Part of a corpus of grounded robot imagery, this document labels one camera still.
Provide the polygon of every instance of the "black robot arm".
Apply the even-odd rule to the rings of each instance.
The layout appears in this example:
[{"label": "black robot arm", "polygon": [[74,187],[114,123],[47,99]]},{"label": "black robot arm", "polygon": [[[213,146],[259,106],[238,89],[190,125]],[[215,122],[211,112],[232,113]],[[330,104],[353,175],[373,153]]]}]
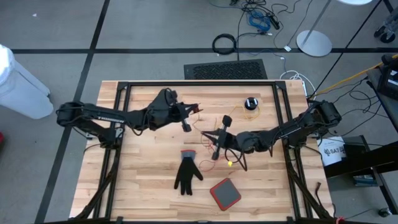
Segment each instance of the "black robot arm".
[{"label": "black robot arm", "polygon": [[223,129],[202,132],[217,146],[215,153],[218,153],[219,148],[225,148],[250,154],[254,151],[265,152],[272,149],[275,142],[281,138],[286,138],[287,144],[292,147],[301,147],[306,143],[309,134],[322,133],[336,126],[341,121],[341,116],[333,103],[314,101],[312,106],[298,117],[268,131],[245,131],[233,135],[226,132],[226,127],[231,124],[231,118],[224,116],[224,121],[226,125],[224,124]]},{"label": "black robot arm", "polygon": [[170,123],[182,122],[183,130],[189,132],[191,127],[185,119],[191,112],[199,112],[197,103],[191,105],[179,103],[177,92],[165,88],[146,108],[129,112],[103,108],[79,101],[68,102],[61,105],[57,111],[57,123],[63,127],[78,128],[85,133],[96,136],[101,143],[101,147],[115,148],[117,147],[116,139],[120,135],[120,129],[104,128],[95,123],[93,119],[125,124],[134,132],[135,130],[142,132],[148,128],[155,131]]}]

